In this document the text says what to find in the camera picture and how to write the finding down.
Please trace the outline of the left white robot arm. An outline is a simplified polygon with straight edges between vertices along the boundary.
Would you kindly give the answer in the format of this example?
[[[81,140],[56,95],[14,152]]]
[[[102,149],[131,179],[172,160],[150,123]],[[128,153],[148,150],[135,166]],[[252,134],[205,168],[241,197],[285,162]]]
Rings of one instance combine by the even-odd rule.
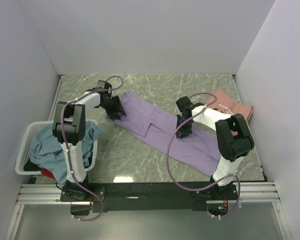
[[[87,91],[69,101],[60,101],[55,108],[52,134],[60,143],[66,161],[66,182],[86,186],[82,141],[86,135],[86,111],[103,108],[111,120],[127,116],[118,96],[110,91]]]

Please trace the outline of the purple t shirt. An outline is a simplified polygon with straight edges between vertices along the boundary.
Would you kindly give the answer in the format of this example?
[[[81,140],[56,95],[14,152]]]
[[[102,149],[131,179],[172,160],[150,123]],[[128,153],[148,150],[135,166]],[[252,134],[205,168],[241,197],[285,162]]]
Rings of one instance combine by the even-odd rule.
[[[213,175],[221,157],[215,135],[193,126],[191,135],[176,138],[173,136],[177,126],[176,116],[141,99],[130,90],[120,100],[127,116],[122,115],[113,123],[164,154],[173,139],[169,149],[171,158],[207,176]]]

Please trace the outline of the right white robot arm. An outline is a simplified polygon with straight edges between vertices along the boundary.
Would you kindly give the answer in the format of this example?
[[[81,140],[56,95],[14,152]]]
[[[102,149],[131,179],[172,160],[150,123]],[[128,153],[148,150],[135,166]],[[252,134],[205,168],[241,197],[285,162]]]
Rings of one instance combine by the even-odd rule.
[[[243,115],[222,113],[202,103],[178,103],[177,107],[181,114],[177,115],[176,137],[183,139],[191,135],[193,122],[214,130],[221,157],[211,181],[217,182],[219,187],[231,184],[239,164],[255,147]]]

